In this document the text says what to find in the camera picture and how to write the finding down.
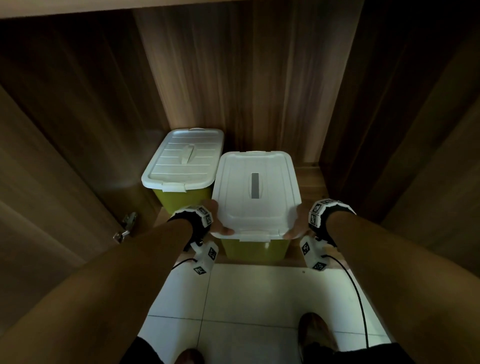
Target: shoe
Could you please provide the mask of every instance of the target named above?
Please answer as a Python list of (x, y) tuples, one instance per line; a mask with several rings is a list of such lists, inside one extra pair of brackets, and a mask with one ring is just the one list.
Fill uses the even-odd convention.
[(204, 356), (197, 349), (187, 349), (179, 355), (175, 364), (205, 364)]
[(320, 316), (313, 312), (309, 312), (304, 314), (299, 322), (298, 343), (302, 363), (303, 350), (314, 342), (319, 343), (320, 346), (328, 347), (334, 352), (338, 351), (335, 337), (328, 329), (328, 325)]

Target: floor tile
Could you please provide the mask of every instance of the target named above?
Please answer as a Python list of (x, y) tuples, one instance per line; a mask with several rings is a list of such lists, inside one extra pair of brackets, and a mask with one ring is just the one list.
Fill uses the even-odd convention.
[(204, 320), (198, 350), (208, 364), (300, 364), (292, 328)]
[[(384, 334), (362, 295), (371, 334)], [(204, 319), (296, 328), (302, 314), (316, 312), (332, 331), (363, 333), (357, 294), (340, 269), (216, 264)]]
[[(351, 350), (358, 350), (365, 348), (365, 335), (363, 334), (351, 334), (347, 332), (334, 332), (333, 333), (336, 342), (338, 344), (338, 348), (342, 352), (348, 352)], [(368, 336), (368, 344), (369, 346), (375, 346), (380, 344), (388, 344), (390, 343), (390, 339), (388, 336), (385, 335), (369, 335)]]
[(200, 320), (147, 316), (138, 336), (145, 339), (165, 364), (173, 364), (188, 348), (196, 348)]
[(183, 263), (170, 273), (148, 314), (201, 320), (209, 279), (210, 273), (199, 276)]

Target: black cable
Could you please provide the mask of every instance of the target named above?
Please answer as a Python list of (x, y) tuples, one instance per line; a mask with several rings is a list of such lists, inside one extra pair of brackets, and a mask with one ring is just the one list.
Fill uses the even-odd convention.
[(195, 258), (188, 258), (188, 259), (185, 259), (185, 260), (182, 260), (180, 263), (176, 264), (173, 266), (172, 270), (174, 270), (176, 267), (178, 267), (180, 264), (182, 263), (185, 263), (185, 262), (188, 262), (189, 260), (193, 260), (194, 262), (197, 262), (197, 260)]
[(367, 348), (368, 348), (369, 346), (368, 346), (367, 320), (365, 320), (365, 313), (364, 313), (364, 311), (363, 311), (363, 306), (362, 306), (362, 304), (361, 304), (361, 298), (360, 298), (359, 290), (357, 289), (357, 286), (356, 286), (355, 282), (353, 281), (351, 275), (349, 274), (349, 272), (347, 271), (347, 269), (343, 266), (343, 264), (340, 263), (337, 258), (334, 258), (334, 257), (332, 257), (331, 255), (323, 255), (322, 258), (325, 258), (326, 256), (329, 257), (329, 258), (332, 258), (332, 259), (335, 260), (337, 263), (339, 263), (340, 266), (343, 268), (343, 270), (347, 273), (348, 278), (350, 278), (350, 280), (352, 281), (353, 287), (355, 288), (355, 291), (357, 292), (357, 297), (359, 298), (361, 315), (362, 315), (362, 317), (363, 317), (363, 326), (365, 327), (365, 343), (367, 344)]

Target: wrist strap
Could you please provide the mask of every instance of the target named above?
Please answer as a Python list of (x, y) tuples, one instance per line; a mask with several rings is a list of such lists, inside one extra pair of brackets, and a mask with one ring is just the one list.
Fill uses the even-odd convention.
[(204, 236), (210, 231), (213, 222), (212, 213), (203, 206), (187, 206), (175, 211), (168, 221), (180, 218), (192, 225), (192, 236), (185, 248), (188, 248), (191, 243), (201, 245)]
[(325, 240), (334, 247), (336, 247), (336, 244), (328, 233), (326, 224), (328, 217), (336, 211), (355, 214), (355, 211), (349, 205), (329, 198), (315, 202), (308, 213), (308, 226), (315, 233), (316, 239)]

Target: door hinge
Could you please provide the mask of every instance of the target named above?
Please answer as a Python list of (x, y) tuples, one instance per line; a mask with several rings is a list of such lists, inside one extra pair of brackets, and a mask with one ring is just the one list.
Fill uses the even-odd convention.
[(135, 225), (135, 221), (137, 220), (138, 214), (136, 212), (132, 212), (129, 215), (125, 215), (120, 225), (125, 229), (124, 231), (118, 231), (113, 235), (113, 239), (121, 243), (125, 236), (129, 235)]

